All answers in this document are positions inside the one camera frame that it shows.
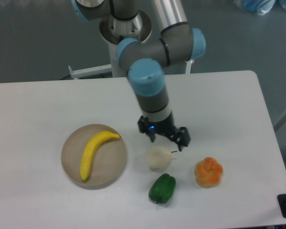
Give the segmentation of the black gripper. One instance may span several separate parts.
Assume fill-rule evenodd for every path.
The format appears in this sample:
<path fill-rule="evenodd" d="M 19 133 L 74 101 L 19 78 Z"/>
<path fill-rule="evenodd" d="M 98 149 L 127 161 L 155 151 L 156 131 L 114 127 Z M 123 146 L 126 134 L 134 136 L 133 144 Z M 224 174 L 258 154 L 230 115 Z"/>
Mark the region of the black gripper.
<path fill-rule="evenodd" d="M 191 141 L 186 127 L 175 127 L 172 113 L 159 122 L 151 122 L 148 117 L 141 116 L 138 120 L 138 127 L 139 131 L 146 134 L 152 143 L 155 141 L 155 135 L 161 135 L 176 143 L 179 152 L 182 152 L 184 147 L 188 147 Z"/>

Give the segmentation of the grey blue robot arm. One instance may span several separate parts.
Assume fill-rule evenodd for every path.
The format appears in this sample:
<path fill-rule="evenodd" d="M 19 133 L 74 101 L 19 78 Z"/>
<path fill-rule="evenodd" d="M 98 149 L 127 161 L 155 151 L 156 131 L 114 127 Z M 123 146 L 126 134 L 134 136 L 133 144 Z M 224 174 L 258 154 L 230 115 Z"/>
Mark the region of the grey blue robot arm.
<path fill-rule="evenodd" d="M 136 0 L 74 0 L 77 16 L 85 21 L 101 19 L 102 37 L 115 46 L 112 67 L 127 77 L 139 103 L 141 133 L 151 141 L 168 138 L 182 150 L 190 143 L 185 127 L 174 125 L 163 68 L 201 57 L 206 48 L 202 31 L 192 28 L 179 0 L 154 0 L 161 36 L 147 42 L 152 25 Z"/>

